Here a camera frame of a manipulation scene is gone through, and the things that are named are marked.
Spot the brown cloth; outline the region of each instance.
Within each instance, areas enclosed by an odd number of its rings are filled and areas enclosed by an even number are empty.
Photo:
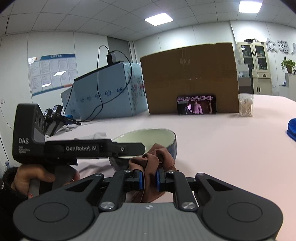
[[[159,166],[162,166],[165,172],[177,171],[174,158],[159,144],[154,144],[142,157],[131,158],[128,165],[131,170],[137,169],[144,173],[144,189],[135,192],[132,202],[152,202],[165,193],[156,188],[155,174]]]

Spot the ceiling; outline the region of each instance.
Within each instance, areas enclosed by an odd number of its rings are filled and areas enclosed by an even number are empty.
[[[279,0],[258,14],[239,13],[240,0],[16,0],[0,14],[0,35],[78,31],[137,40],[169,29],[229,20],[257,20],[296,28],[296,15]],[[154,27],[145,18],[166,12],[174,21]]]

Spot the bulletin board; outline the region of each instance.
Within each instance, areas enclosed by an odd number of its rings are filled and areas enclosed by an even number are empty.
[[[78,77],[75,54],[56,54],[28,59],[32,96],[72,86]]]

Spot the bowl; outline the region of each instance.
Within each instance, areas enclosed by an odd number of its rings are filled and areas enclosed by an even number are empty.
[[[174,160],[177,157],[177,137],[176,134],[167,129],[142,129],[125,133],[112,140],[118,143],[141,142],[145,146],[145,153],[157,143],[167,148]],[[113,169],[117,172],[128,169],[128,161],[134,156],[110,157],[109,161]]]

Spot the hand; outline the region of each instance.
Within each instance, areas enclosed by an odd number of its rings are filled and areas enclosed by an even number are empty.
[[[39,179],[40,181],[52,183],[55,181],[55,175],[48,172],[42,165],[21,165],[17,169],[17,173],[15,174],[15,178],[11,184],[11,188],[15,191],[18,190],[20,193],[27,196],[30,187],[30,180],[32,179]],[[76,172],[73,180],[79,180],[78,172]]]

